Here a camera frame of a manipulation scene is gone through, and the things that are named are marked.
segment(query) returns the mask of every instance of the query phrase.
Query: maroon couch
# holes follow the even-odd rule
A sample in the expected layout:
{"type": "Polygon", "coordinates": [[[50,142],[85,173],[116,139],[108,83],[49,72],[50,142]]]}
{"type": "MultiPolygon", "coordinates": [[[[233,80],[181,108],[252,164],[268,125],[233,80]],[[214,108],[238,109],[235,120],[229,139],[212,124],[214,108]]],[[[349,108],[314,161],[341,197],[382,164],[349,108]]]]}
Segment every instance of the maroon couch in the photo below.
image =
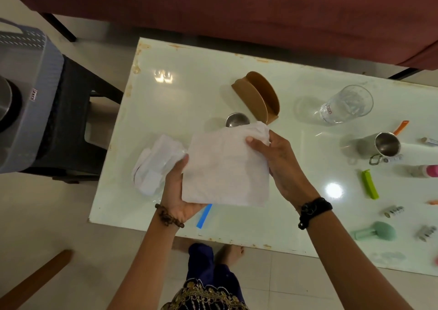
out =
{"type": "Polygon", "coordinates": [[[38,12],[438,68],[438,0],[22,0],[38,12]]]}

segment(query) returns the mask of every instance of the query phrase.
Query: white cloth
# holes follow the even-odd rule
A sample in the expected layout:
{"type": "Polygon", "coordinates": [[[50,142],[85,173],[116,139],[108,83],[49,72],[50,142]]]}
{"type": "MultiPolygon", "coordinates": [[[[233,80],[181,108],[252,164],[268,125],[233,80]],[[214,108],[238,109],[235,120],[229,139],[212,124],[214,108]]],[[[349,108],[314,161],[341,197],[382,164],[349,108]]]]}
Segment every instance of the white cloth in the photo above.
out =
{"type": "Polygon", "coordinates": [[[183,170],[184,201],[264,205],[269,196],[269,168],[266,159],[247,145],[247,136],[269,144],[269,128],[262,122],[192,137],[189,163],[183,170]]]}
{"type": "Polygon", "coordinates": [[[134,186],[146,196],[152,196],[175,163],[181,160],[186,150],[179,141],[161,135],[152,149],[145,148],[132,170],[134,186]]]}

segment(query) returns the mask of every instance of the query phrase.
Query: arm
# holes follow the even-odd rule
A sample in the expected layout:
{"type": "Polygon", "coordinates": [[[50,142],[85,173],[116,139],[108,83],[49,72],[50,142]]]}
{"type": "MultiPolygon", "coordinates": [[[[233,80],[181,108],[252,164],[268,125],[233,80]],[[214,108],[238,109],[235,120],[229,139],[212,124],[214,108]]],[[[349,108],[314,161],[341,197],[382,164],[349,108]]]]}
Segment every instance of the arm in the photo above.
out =
{"type": "MultiPolygon", "coordinates": [[[[184,223],[203,208],[204,204],[187,203],[181,199],[182,171],[188,163],[188,155],[175,164],[167,174],[161,205],[168,213],[184,223]]],[[[166,226],[159,217],[158,209],[128,273],[114,295],[108,310],[156,310],[161,296],[164,273],[178,227],[166,226]]]]}
{"type": "MultiPolygon", "coordinates": [[[[270,146],[252,137],[247,138],[247,143],[263,154],[280,193],[300,213],[303,204],[320,195],[301,170],[290,143],[273,131],[269,134],[270,146]]],[[[310,220],[307,231],[346,310],[412,310],[364,255],[332,211],[310,220]]]]}

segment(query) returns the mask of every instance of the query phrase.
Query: pink bottle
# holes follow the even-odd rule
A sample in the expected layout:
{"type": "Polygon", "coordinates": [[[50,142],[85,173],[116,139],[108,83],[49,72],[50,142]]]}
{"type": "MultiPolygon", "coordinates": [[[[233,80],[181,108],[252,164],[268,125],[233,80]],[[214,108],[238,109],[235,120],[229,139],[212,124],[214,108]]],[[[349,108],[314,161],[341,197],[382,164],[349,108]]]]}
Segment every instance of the pink bottle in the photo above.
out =
{"type": "Polygon", "coordinates": [[[438,164],[414,166],[410,173],[413,177],[438,177],[438,164]]]}

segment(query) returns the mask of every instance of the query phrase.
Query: gold embroidery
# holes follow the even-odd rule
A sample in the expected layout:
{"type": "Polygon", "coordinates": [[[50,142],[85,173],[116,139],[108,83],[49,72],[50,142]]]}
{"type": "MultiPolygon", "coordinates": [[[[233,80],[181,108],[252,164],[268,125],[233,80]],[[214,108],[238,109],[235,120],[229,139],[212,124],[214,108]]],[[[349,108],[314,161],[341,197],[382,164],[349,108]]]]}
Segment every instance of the gold embroidery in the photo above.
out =
{"type": "Polygon", "coordinates": [[[172,302],[166,303],[161,310],[249,310],[237,296],[230,295],[225,288],[210,285],[207,288],[204,288],[200,280],[187,280],[172,302]]]}

